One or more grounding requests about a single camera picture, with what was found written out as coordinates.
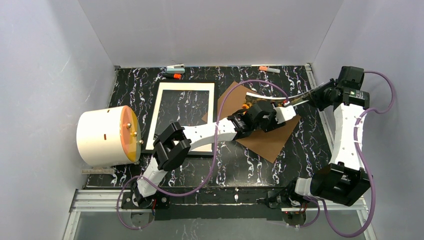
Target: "gray wall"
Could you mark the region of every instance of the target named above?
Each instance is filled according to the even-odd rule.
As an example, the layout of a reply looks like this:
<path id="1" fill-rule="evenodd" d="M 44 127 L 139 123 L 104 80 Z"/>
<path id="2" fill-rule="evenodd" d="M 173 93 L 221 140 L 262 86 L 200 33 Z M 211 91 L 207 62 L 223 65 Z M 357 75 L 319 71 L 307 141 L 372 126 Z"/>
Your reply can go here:
<path id="1" fill-rule="evenodd" d="M 114 65 L 312 62 L 340 0 L 80 0 Z"/>
<path id="2" fill-rule="evenodd" d="M 0 239 L 57 240 L 85 181 L 77 122 L 114 67 L 77 0 L 24 2 L 0 5 Z"/>
<path id="3" fill-rule="evenodd" d="M 312 66 L 322 83 L 337 78 L 343 65 L 385 73 L 398 94 L 392 111 L 370 113 L 364 123 L 363 151 L 377 190 L 376 235 L 422 239 L 424 2 L 344 1 Z M 371 106 L 386 108 L 386 82 L 372 75 L 364 81 Z"/>

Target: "black marble table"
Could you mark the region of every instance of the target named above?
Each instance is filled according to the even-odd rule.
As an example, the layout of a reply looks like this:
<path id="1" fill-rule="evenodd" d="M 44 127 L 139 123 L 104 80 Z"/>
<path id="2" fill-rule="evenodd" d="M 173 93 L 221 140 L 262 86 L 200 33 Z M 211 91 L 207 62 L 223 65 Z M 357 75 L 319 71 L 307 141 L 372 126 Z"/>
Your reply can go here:
<path id="1" fill-rule="evenodd" d="M 183 79 L 216 80 L 219 95 L 233 82 L 260 79 L 281 86 L 289 96 L 304 93 L 311 89 L 304 66 L 279 66 L 281 73 L 259 71 L 257 66 L 231 67 L 187 67 Z M 162 79 L 165 68 L 121 68 L 117 73 L 109 107 L 128 105 L 137 115 L 141 134 L 146 131 L 146 117 L 151 114 L 154 105 L 153 88 L 155 82 Z M 249 83 L 245 87 L 272 97 L 282 94 L 270 85 Z M 192 114 L 187 109 L 195 101 L 188 101 L 186 109 L 171 110 L 165 115 L 180 116 L 185 123 L 198 121 L 188 119 Z M 223 188 L 278 188 L 288 184 L 296 177 L 311 177 L 313 173 L 325 166 L 331 158 L 330 147 L 326 139 L 318 110 L 303 104 L 295 107 L 301 116 L 299 124 L 274 163 L 271 163 L 238 142 L 230 141 L 218 144 L 219 156 L 212 177 L 206 187 L 222 190 Z M 197 116 L 206 113 L 206 107 L 196 107 Z M 90 188 L 120 188 L 128 179 L 140 175 L 150 160 L 148 154 L 142 154 L 138 165 L 119 165 L 114 167 L 113 175 L 92 174 L 86 182 Z M 181 191 L 181 188 L 197 187 L 211 167 L 211 157 L 188 157 L 180 168 L 166 175 L 161 186 L 166 189 Z"/>

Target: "cylindrical container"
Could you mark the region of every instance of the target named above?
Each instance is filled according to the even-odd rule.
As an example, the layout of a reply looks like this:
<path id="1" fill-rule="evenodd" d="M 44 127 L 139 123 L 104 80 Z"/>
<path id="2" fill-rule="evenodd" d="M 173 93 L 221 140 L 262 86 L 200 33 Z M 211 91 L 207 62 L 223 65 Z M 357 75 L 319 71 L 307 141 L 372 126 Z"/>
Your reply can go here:
<path id="1" fill-rule="evenodd" d="M 133 164 L 141 153 L 140 125 L 129 106 L 84 112 L 76 128 L 76 145 L 92 167 Z"/>

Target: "cardboard sheet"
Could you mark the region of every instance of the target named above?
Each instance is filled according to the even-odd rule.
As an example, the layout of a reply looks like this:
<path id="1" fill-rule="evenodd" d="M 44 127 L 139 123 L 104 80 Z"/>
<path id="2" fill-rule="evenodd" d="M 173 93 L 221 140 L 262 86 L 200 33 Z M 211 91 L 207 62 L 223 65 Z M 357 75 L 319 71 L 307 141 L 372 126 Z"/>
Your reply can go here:
<path id="1" fill-rule="evenodd" d="M 229 88 L 222 94 L 218 99 L 218 111 L 224 96 L 229 92 L 229 90 L 234 87 L 237 83 L 233 82 Z M 237 87 L 232 93 L 228 96 L 224 106 L 222 107 L 221 119 L 228 117 L 233 114 L 235 111 L 242 108 L 242 105 L 245 101 L 246 93 L 255 93 L 254 91 L 244 87 Z M 206 122 L 208 114 L 202 117 L 202 120 Z M 274 163 L 289 139 L 292 135 L 293 130 L 298 125 L 301 117 L 295 116 L 293 119 L 286 122 L 285 126 L 277 128 L 270 132 L 263 132 L 262 130 L 256 130 L 252 132 L 249 137 L 236 140 L 246 148 L 252 150 L 254 153 L 258 154 L 267 161 Z"/>

